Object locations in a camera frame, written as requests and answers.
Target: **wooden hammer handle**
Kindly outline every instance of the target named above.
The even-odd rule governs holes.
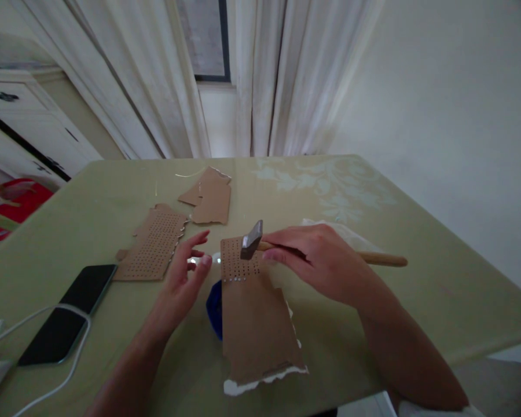
[[[294,255],[297,255],[300,258],[305,259],[304,253],[302,253],[301,251],[299,251],[296,248],[273,245],[271,243],[265,242],[264,240],[260,241],[257,250],[264,252],[265,250],[272,249],[275,247],[283,248],[283,249],[293,253]],[[407,266],[407,263],[408,263],[407,259],[405,259],[402,256],[397,256],[397,255],[390,255],[390,254],[385,254],[385,253],[380,253],[380,252],[357,252],[357,253],[363,259],[363,261],[365,261],[367,264],[370,264],[370,265]]]

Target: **floral pattern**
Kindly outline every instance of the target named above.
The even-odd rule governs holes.
[[[285,169],[284,158],[256,161],[258,170],[253,171],[256,177],[276,181],[279,191],[314,188],[313,192],[320,197],[322,214],[332,221],[359,221],[364,213],[359,203],[377,210],[384,204],[397,204],[392,193],[378,182],[380,173],[356,156],[328,158],[315,165],[297,161],[297,175]]]

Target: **smartphone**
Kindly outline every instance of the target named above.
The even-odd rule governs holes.
[[[115,271],[116,265],[86,266],[60,303],[70,304],[92,314]],[[28,366],[62,362],[69,355],[84,326],[83,317],[69,310],[54,309],[17,364]]]

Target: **green tablecloth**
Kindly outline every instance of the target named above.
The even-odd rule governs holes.
[[[407,268],[375,267],[451,364],[521,343],[521,290],[357,156],[102,161],[90,164],[0,246],[0,318],[12,325],[60,300],[86,265],[110,264],[156,203],[189,214],[178,195],[211,165],[231,175],[226,226],[211,225],[209,253],[260,218],[265,232],[303,218],[341,222]],[[185,237],[204,226],[189,224]],[[167,346],[151,395],[152,415],[308,415],[382,389],[353,309],[315,293],[291,272],[271,271],[294,312],[310,375],[289,375],[240,397],[222,384],[229,364],[205,310],[215,265],[197,304]],[[29,414],[80,415],[140,328],[162,283],[114,282],[72,381]],[[0,344],[17,360],[46,317]],[[10,372],[0,415],[11,415],[61,382],[71,360]]]

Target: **person's left hand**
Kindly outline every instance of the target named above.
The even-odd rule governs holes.
[[[181,242],[170,262],[164,286],[145,324],[147,330],[163,341],[168,340],[189,313],[210,271],[212,257],[193,248],[206,243],[209,232],[200,232]],[[198,264],[187,262],[191,257],[200,257],[201,260]]]

